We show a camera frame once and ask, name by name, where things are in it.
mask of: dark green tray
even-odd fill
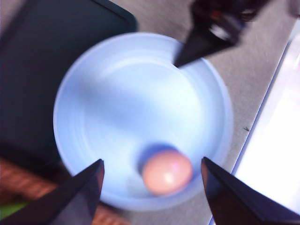
[[[0,156],[31,170],[58,162],[53,104],[71,64],[101,40],[133,32],[108,0],[28,0],[0,39]]]

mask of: brown egg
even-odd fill
[[[180,152],[164,150],[151,157],[142,169],[147,189],[155,195],[168,195],[184,188],[192,179],[190,160]]]

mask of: gray countertop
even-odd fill
[[[139,31],[155,32],[184,41],[191,27],[188,7],[191,0],[112,0],[130,11]],[[1,29],[20,6],[19,0],[2,0]],[[234,135],[224,165],[231,170],[251,129],[257,111],[271,82],[296,19],[287,11],[287,1],[274,0],[261,12],[239,47],[209,56],[226,83],[234,110]],[[119,211],[135,225],[206,225],[210,210],[204,192],[167,210],[156,212]]]

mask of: bowl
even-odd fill
[[[101,201],[136,211],[160,210],[203,190],[200,159],[222,164],[228,154],[233,112],[214,67],[199,59],[180,68],[182,47],[159,34],[111,37],[79,57],[55,100],[53,126],[61,158],[72,175],[101,158]],[[193,179],[172,195],[154,196],[141,168],[147,156],[174,148],[193,165]]]

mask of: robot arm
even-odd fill
[[[239,42],[246,22],[269,0],[196,0],[191,6],[194,27],[177,58],[179,67]]]

